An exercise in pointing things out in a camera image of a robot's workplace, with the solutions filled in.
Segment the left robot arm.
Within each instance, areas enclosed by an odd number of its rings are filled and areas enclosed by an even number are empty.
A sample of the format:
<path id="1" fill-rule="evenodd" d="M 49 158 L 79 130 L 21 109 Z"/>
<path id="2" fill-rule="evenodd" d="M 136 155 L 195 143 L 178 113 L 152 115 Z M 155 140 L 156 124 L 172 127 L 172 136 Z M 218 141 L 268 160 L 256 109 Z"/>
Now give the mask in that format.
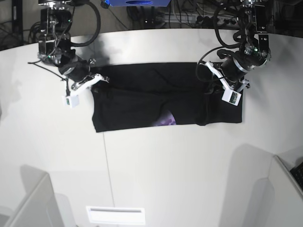
<path id="1" fill-rule="evenodd" d="M 199 60 L 198 65 L 206 66 L 212 76 L 209 82 L 220 82 L 223 88 L 222 100 L 237 106 L 244 88 L 250 87 L 245 75 L 256 67 L 264 66 L 271 58 L 266 17 L 267 1 L 240 0 L 224 3 L 217 7 L 213 15 L 213 25 L 217 40 L 217 56 L 221 63 Z M 224 9 L 234 7 L 237 12 L 239 30 L 233 34 L 235 44 L 223 41 L 219 32 L 218 16 Z"/>

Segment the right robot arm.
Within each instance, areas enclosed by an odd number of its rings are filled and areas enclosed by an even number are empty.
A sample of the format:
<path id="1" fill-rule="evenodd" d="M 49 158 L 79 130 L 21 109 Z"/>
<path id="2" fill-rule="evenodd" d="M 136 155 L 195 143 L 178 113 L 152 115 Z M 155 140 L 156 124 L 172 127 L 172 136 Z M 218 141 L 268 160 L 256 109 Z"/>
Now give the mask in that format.
<path id="1" fill-rule="evenodd" d="M 65 95 L 63 103 L 71 108 L 79 105 L 79 95 L 84 90 L 109 78 L 92 71 L 95 59 L 84 60 L 76 54 L 77 47 L 86 47 L 92 44 L 101 29 L 101 16 L 95 6 L 89 0 L 40 0 L 43 5 L 40 17 L 40 36 L 38 38 L 38 61 L 45 65 L 58 69 L 58 77 L 64 82 Z M 82 43 L 71 41 L 69 30 L 72 26 L 73 8 L 87 5 L 92 8 L 97 26 L 92 37 Z"/>

